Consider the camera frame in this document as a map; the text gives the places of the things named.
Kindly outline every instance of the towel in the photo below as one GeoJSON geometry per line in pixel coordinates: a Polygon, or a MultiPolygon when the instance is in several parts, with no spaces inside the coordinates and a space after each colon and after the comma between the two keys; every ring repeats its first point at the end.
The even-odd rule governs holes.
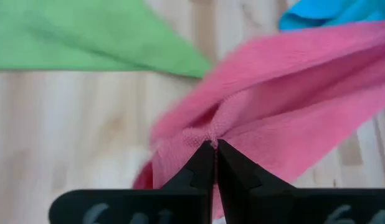
{"type": "Polygon", "coordinates": [[[0,70],[209,68],[143,0],[0,0],[0,70]]]}
{"type": "Polygon", "coordinates": [[[301,0],[280,19],[280,30],[385,20],[385,0],[301,0]]]}
{"type": "Polygon", "coordinates": [[[155,154],[134,188],[160,188],[208,139],[292,183],[384,107],[385,22],[254,39],[153,126],[155,154]]]}

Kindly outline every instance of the blue cloth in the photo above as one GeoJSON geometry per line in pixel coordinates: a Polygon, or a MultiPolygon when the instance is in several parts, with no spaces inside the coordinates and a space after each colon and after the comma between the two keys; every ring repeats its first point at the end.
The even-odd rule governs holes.
{"type": "Polygon", "coordinates": [[[385,20],[385,0],[301,0],[280,19],[280,30],[385,20]]]}

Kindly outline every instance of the pink cloth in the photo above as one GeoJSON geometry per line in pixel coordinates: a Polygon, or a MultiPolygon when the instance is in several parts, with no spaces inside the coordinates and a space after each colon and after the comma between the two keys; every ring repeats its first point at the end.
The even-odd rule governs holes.
{"type": "Polygon", "coordinates": [[[254,39],[154,125],[135,187],[161,187],[207,139],[292,182],[384,107],[385,22],[254,39]]]}

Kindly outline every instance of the wooden table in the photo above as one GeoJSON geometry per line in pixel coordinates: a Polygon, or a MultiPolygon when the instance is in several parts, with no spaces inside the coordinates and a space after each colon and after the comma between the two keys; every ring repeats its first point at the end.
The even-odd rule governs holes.
{"type": "MultiPolygon", "coordinates": [[[[245,39],[276,34],[294,1],[149,4],[216,62],[245,39]]],[[[70,189],[130,187],[150,156],[150,125],[197,82],[153,72],[0,72],[0,223],[47,223],[50,203],[70,189]]],[[[385,187],[385,111],[296,185],[385,187]]]]}

